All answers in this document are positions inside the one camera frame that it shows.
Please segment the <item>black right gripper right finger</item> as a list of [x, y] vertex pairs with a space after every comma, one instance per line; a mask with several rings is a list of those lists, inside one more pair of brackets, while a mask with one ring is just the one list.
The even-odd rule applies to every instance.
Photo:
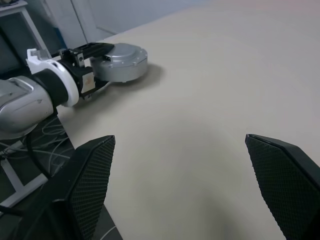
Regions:
[[286, 240], [320, 240], [320, 167], [278, 139], [247, 134], [245, 144], [263, 200]]

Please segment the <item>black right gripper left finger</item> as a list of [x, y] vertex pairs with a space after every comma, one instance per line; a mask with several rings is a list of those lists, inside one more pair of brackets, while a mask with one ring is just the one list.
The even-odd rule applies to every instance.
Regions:
[[92, 240], [102, 211], [116, 139], [107, 135], [78, 146], [57, 173], [61, 193], [52, 201], [58, 240]]

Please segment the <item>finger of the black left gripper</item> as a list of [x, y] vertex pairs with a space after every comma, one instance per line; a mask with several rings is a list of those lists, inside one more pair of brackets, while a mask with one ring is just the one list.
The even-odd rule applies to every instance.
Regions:
[[91, 42], [81, 47], [82, 55], [84, 59], [98, 58], [108, 54], [113, 48], [114, 44]]
[[104, 87], [107, 87], [110, 84], [109, 81], [101, 80], [98, 77], [94, 78], [94, 82], [95, 82], [95, 89], [94, 89], [95, 92], [102, 90]]

